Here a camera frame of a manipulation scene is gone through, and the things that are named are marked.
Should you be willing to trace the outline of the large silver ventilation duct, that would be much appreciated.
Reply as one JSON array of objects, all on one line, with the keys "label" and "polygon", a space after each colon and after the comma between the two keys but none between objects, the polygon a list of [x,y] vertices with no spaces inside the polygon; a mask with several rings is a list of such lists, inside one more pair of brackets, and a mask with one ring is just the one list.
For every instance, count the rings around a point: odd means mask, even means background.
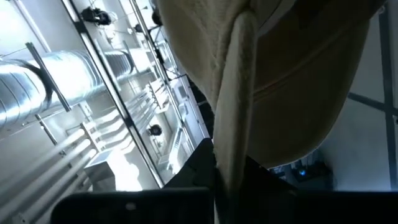
[{"label": "large silver ventilation duct", "polygon": [[[52,52],[42,60],[71,106],[106,89],[86,52]],[[0,61],[0,131],[53,108],[63,106],[35,60]]]}]

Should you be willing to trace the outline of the cream fabric cloth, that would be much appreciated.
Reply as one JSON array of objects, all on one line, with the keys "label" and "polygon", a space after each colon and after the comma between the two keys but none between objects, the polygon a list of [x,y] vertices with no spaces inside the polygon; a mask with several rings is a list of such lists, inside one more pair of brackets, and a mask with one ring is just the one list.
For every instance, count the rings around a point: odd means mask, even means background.
[{"label": "cream fabric cloth", "polygon": [[215,116],[227,194],[246,156],[266,168],[315,150],[333,127],[386,0],[155,0],[175,56]]}]

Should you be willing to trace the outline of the black frame crossbar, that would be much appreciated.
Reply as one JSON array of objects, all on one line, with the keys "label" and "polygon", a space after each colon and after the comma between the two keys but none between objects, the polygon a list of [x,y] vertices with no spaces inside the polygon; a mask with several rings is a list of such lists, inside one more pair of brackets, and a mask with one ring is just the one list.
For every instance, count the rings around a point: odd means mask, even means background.
[{"label": "black frame crossbar", "polygon": [[392,74],[392,54],[391,54],[391,35],[389,22],[389,3],[385,3],[382,12],[379,13],[379,35],[381,45],[381,65],[384,102],[372,100],[363,95],[350,92],[348,98],[384,113],[386,124],[387,158],[389,166],[389,179],[392,190],[398,191],[398,162],[397,144],[395,132],[395,119],[398,116],[398,109],[394,107],[393,93],[393,74]]}]

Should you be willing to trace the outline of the device with blue light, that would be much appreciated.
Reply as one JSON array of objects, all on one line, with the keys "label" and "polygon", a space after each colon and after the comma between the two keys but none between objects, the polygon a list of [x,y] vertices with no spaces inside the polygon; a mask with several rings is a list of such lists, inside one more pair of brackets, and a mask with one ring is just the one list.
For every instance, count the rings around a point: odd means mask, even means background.
[{"label": "device with blue light", "polygon": [[331,170],[322,161],[316,161],[309,166],[298,166],[292,169],[292,174],[298,182],[306,182],[319,177],[328,177]]}]

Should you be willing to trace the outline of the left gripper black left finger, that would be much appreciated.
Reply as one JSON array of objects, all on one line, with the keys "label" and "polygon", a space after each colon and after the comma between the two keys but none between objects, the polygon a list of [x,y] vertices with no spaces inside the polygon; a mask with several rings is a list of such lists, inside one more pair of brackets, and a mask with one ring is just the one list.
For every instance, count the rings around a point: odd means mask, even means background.
[{"label": "left gripper black left finger", "polygon": [[163,188],[73,194],[54,207],[50,224],[214,224],[214,168],[205,138]]}]

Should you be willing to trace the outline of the long ceiling rail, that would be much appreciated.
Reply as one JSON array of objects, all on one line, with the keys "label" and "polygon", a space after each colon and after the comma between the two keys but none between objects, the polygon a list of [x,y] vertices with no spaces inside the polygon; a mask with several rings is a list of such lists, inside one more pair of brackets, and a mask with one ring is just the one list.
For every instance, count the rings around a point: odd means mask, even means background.
[{"label": "long ceiling rail", "polygon": [[73,25],[75,29],[80,35],[81,40],[83,41],[98,73],[100,74],[109,94],[111,95],[113,103],[116,105],[116,108],[123,120],[123,123],[126,125],[129,134],[134,140],[134,143],[137,145],[137,148],[143,158],[147,168],[150,170],[151,175],[156,181],[159,188],[164,187],[164,182],[161,179],[159,172],[157,171],[153,160],[150,157],[147,146],[145,145],[142,136],[139,134],[136,124],[133,121],[133,118],[128,112],[127,106],[125,105],[121,94],[119,93],[119,83],[117,79],[114,77],[114,73],[106,59],[106,56],[100,47],[98,41],[89,33],[89,30],[86,28],[86,25],[83,22],[83,19],[78,15],[78,10],[73,3],[72,0],[61,0],[63,3],[70,19],[73,21]]}]

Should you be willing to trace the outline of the small silver ventilation duct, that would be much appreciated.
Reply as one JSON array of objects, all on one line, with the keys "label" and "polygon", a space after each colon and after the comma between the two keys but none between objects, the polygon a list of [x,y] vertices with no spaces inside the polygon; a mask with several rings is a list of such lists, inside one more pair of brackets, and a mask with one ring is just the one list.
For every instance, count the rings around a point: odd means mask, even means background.
[{"label": "small silver ventilation duct", "polygon": [[108,64],[118,82],[154,71],[154,62],[148,52],[142,49],[111,50],[104,53]]}]

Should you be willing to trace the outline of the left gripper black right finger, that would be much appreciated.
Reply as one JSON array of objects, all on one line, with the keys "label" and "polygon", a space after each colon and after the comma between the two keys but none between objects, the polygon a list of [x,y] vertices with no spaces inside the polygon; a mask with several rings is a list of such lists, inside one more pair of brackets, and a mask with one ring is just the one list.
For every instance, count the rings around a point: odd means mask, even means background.
[{"label": "left gripper black right finger", "polygon": [[250,157],[236,224],[398,224],[398,192],[302,190]]}]

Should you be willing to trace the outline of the black ceiling spotlight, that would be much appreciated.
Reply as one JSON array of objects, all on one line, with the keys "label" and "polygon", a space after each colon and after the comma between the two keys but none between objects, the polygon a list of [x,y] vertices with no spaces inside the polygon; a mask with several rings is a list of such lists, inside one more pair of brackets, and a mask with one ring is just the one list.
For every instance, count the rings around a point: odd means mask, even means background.
[{"label": "black ceiling spotlight", "polygon": [[150,136],[160,136],[163,133],[163,130],[159,124],[154,124],[148,128],[147,132]]},{"label": "black ceiling spotlight", "polygon": [[112,23],[110,15],[100,8],[87,7],[81,12],[84,21],[100,26],[108,26]]}]

